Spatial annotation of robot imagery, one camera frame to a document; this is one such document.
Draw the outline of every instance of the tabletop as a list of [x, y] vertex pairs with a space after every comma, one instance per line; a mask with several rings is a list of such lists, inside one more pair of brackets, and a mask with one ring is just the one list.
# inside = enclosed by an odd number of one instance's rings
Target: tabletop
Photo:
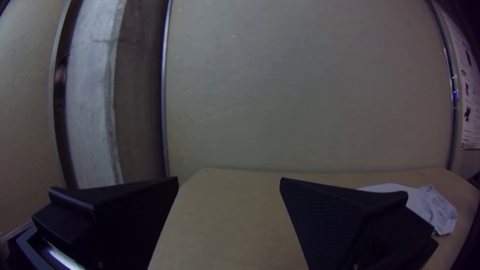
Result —
[[375, 173], [287, 173], [205, 168], [180, 187], [150, 270], [307, 270], [279, 192], [281, 177], [357, 189], [384, 183], [433, 184], [457, 210], [450, 235], [425, 270], [450, 269], [467, 238], [480, 191], [443, 168]]

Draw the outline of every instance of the metal edge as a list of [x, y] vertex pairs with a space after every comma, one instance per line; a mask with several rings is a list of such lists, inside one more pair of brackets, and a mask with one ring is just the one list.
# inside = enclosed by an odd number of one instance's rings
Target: metal edge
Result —
[[162, 137], [162, 147], [163, 147], [163, 169], [165, 171], [165, 176], [170, 176], [170, 167], [169, 167], [169, 151], [167, 144], [167, 100], [166, 97], [166, 87], [167, 87], [167, 45], [169, 40], [169, 26], [170, 26], [170, 14], [172, 13], [172, 3], [173, 0], [168, 0], [166, 7], [165, 15], [165, 28], [163, 31], [163, 46], [161, 53], [161, 86], [160, 86], [160, 111], [161, 111], [161, 137]]
[[0, 238], [0, 244], [7, 242], [8, 240], [16, 237], [21, 232], [25, 231], [27, 228], [31, 227], [34, 223], [30, 220], [27, 223], [23, 224], [22, 226], [12, 230], [11, 232], [5, 234]]
[[58, 174], [60, 176], [60, 179], [63, 183], [63, 185], [66, 187], [67, 182], [65, 181], [65, 176], [63, 173], [62, 169], [62, 163], [60, 162], [60, 155], [59, 155], [59, 149], [57, 146], [57, 135], [55, 131], [55, 112], [54, 112], [54, 76], [55, 76], [55, 70], [57, 67], [57, 54], [60, 46], [60, 39], [62, 36], [62, 31], [64, 28], [64, 23], [65, 19], [67, 18], [67, 14], [70, 9], [70, 5], [72, 4], [72, 0], [66, 0], [65, 1], [65, 7], [63, 8], [60, 21], [58, 23], [58, 28], [56, 30], [56, 35], [55, 35], [55, 40], [53, 42], [53, 48], [51, 52], [51, 58], [50, 58], [50, 69], [49, 69], [49, 74], [48, 74], [48, 89], [47, 89], [47, 94], [48, 94], [48, 132], [50, 134], [50, 147], [53, 151], [53, 158], [55, 159], [55, 164], [58, 169]]
[[453, 169], [455, 153], [457, 150], [457, 139], [458, 139], [458, 94], [459, 88], [457, 83], [457, 69], [453, 62], [454, 55], [452, 53], [452, 48], [449, 43], [447, 31], [443, 24], [442, 18], [440, 17], [438, 7], [434, 0], [426, 0], [428, 7], [430, 9], [433, 18], [435, 19], [438, 33], [440, 35], [441, 41], [443, 43], [443, 51], [445, 53], [445, 60], [448, 64], [448, 71], [450, 74], [450, 98], [451, 98], [451, 132], [450, 132], [450, 146], [448, 149], [448, 160], [446, 163], [446, 168], [451, 171]]

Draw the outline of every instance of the black plastic part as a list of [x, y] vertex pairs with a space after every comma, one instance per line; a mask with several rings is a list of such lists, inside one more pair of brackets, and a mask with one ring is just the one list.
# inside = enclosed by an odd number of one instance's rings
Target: black plastic part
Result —
[[405, 207], [404, 191], [282, 178], [280, 193], [310, 270], [419, 269], [436, 249], [434, 228]]
[[45, 241], [87, 269], [147, 269], [178, 189], [176, 177], [82, 190], [53, 187], [51, 204], [32, 219]]

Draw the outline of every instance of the metal frame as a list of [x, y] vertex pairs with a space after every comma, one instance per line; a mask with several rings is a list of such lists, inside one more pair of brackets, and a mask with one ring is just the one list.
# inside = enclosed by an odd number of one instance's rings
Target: metal frame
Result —
[[430, 11], [435, 19], [438, 33], [441, 37], [441, 41], [443, 43], [443, 51], [445, 54], [445, 60], [448, 63], [448, 72], [450, 75], [450, 97], [451, 97], [451, 133], [450, 133], [450, 146], [448, 150], [448, 160], [446, 163], [446, 168], [448, 170], [452, 170], [454, 164], [454, 157], [455, 152], [457, 149], [457, 138], [458, 138], [458, 112], [459, 112], [459, 88], [457, 83], [457, 70], [454, 64], [454, 55], [452, 53], [452, 48], [449, 43], [449, 39], [447, 36], [447, 30], [444, 27], [442, 22], [442, 18], [440, 17], [439, 10], [437, 8], [437, 4], [434, 0], [426, 0]]
[[172, 13], [173, 0], [168, 0], [166, 7], [165, 15], [165, 29], [163, 31], [163, 48], [161, 53], [161, 137], [162, 137], [162, 146], [163, 146], [163, 169], [165, 176], [170, 176], [170, 167], [169, 167], [169, 151], [167, 144], [167, 101], [166, 101], [166, 87], [167, 87], [167, 45], [169, 41], [169, 25], [170, 25], [170, 14]]

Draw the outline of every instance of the wall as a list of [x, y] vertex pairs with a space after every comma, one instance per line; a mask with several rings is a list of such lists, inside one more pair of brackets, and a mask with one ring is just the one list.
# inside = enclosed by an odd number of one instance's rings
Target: wall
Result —
[[173, 1], [170, 174], [444, 167], [451, 90], [422, 0]]
[[0, 238], [61, 186], [51, 150], [48, 81], [64, 0], [12, 0], [0, 16]]
[[80, 188], [159, 179], [166, 1], [84, 0], [73, 32], [65, 110]]

